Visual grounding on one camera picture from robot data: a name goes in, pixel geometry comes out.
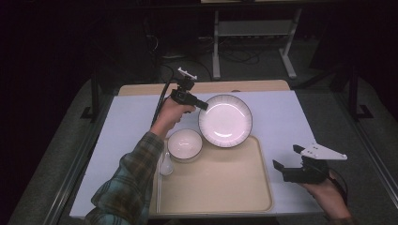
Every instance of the spoon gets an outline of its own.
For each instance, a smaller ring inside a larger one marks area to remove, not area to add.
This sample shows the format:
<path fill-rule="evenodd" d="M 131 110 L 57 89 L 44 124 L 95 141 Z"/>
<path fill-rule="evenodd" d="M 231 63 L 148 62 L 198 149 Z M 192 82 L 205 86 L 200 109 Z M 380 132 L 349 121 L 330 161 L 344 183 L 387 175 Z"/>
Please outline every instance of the spoon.
<path fill-rule="evenodd" d="M 173 172 L 173 163 L 170 159 L 170 153 L 166 152 L 163 163 L 161 164 L 161 174 L 162 175 L 170 175 Z"/>

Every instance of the bowl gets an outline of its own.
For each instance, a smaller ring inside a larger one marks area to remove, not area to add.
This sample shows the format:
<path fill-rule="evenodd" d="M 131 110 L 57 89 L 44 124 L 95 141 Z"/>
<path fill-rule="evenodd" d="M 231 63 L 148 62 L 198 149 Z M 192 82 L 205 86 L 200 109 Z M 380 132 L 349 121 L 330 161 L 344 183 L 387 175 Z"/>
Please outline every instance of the bowl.
<path fill-rule="evenodd" d="M 253 119 L 244 101 L 231 95 L 217 95 L 207 104 L 207 110 L 199 112 L 199 128 L 210 143 L 234 147 L 249 137 Z"/>
<path fill-rule="evenodd" d="M 202 137 L 192 129 L 173 133 L 167 143 L 172 158 L 179 162 L 195 161 L 202 150 Z"/>

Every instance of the beige tray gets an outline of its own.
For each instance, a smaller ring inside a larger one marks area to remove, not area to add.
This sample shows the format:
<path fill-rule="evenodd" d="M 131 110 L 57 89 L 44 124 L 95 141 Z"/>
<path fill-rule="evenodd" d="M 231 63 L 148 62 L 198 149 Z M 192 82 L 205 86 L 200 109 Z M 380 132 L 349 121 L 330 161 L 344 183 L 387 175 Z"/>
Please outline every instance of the beige tray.
<path fill-rule="evenodd" d="M 249 136 L 232 148 L 217 147 L 204 138 L 203 141 L 201 155 L 194 162 L 173 160 L 175 169 L 168 176 L 156 171 L 156 213 L 267 212 L 272 207 L 272 196 L 257 139 Z"/>

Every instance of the plaid sleeve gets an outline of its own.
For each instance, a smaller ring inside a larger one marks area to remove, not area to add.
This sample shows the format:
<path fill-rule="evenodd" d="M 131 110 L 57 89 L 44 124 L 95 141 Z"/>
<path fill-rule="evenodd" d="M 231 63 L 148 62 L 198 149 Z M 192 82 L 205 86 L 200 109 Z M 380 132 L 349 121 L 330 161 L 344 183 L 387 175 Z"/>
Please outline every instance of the plaid sleeve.
<path fill-rule="evenodd" d="M 91 199 L 96 206 L 87 214 L 88 224 L 142 224 L 152 194 L 153 176 L 164 142 L 147 132 L 134 151 L 120 159 L 114 176 Z"/>
<path fill-rule="evenodd" d="M 360 223 L 353 217 L 334 219 L 328 222 L 327 225 L 359 225 Z"/>

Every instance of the white tabletop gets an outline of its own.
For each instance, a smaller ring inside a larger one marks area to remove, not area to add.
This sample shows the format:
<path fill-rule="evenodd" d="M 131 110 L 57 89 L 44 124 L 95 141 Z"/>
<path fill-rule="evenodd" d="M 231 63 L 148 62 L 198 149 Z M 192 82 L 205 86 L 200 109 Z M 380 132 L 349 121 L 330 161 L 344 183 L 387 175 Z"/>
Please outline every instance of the white tabletop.
<path fill-rule="evenodd" d="M 220 93 L 195 94 L 207 99 Z M 253 115 L 251 135 L 261 144 L 274 200 L 271 210 L 262 216 L 319 213 L 321 209 L 307 191 L 297 184 L 283 181 L 282 174 L 273 168 L 272 160 L 286 167 L 301 167 L 300 155 L 293 151 L 293 144 L 308 146 L 315 143 L 294 91 L 225 93 L 242 99 Z M 130 152 L 149 130 L 159 96 L 115 97 L 99 140 L 87 167 L 70 216 L 83 218 L 94 205 L 90 202 L 95 191 L 112 177 L 120 158 Z M 180 123 L 169 135 L 182 128 L 200 132 L 198 113 L 184 114 Z M 156 212 L 150 216 L 158 217 Z"/>

